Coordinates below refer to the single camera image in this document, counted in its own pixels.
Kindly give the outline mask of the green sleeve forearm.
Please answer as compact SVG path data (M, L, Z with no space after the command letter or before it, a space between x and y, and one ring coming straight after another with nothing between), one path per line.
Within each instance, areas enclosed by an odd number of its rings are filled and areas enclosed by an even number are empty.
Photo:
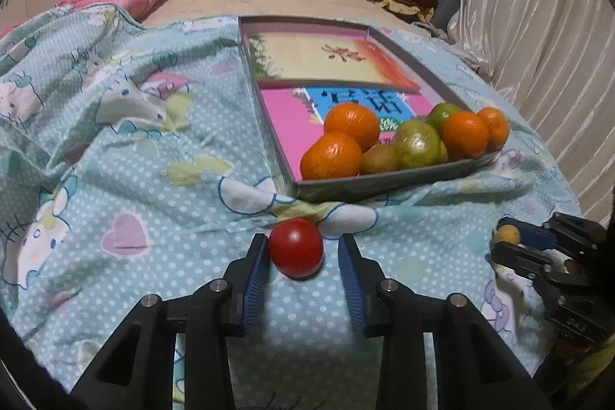
M608 344L574 362L570 369L567 397L575 397L589 386L613 361L614 353L614 339L611 339Z

